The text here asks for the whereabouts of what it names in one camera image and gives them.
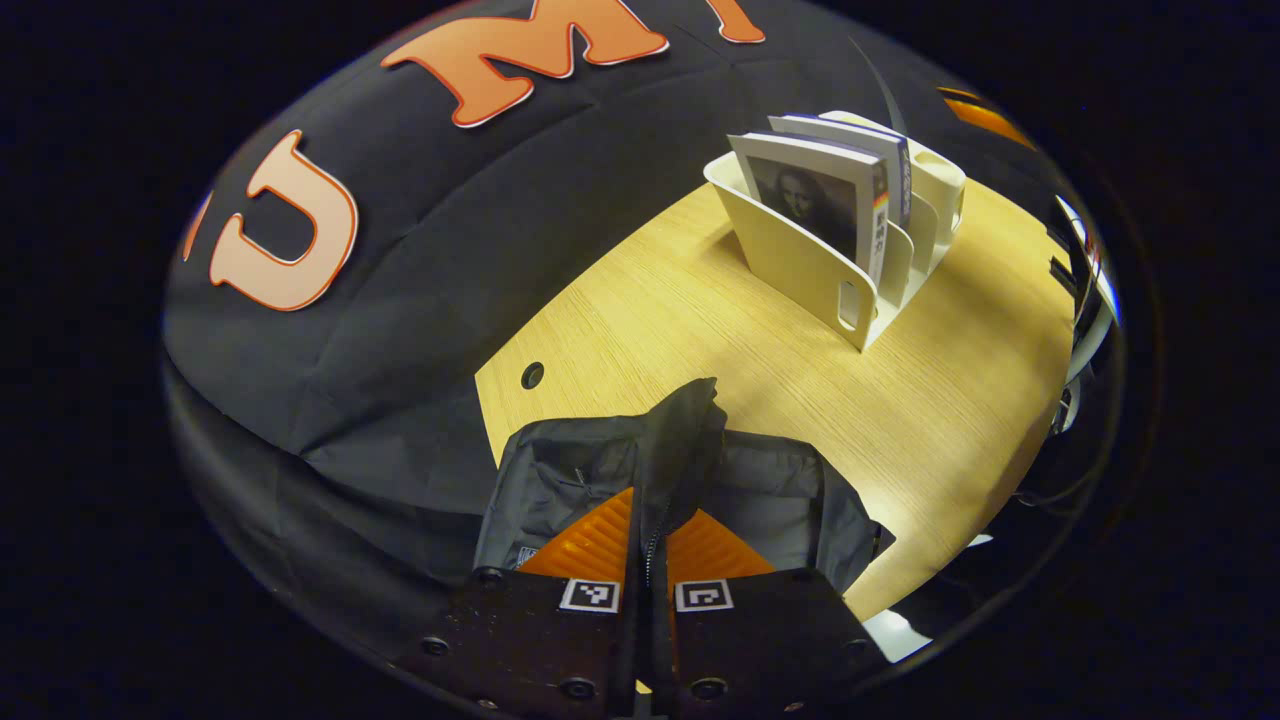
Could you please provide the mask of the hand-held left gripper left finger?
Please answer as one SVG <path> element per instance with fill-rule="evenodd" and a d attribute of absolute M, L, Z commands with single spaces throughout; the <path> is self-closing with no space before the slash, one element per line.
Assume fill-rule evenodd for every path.
<path fill-rule="evenodd" d="M 399 670 L 484 717 L 627 717 L 643 588 L 634 496 L 608 498 L 517 569 L 476 568 Z"/>

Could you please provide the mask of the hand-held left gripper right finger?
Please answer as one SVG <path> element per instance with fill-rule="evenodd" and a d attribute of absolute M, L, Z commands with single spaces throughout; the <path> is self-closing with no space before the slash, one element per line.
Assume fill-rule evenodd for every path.
<path fill-rule="evenodd" d="M 652 707 L 668 719 L 817 719 L 890 661 L 814 568 L 776 569 L 698 510 L 652 556 Z"/>

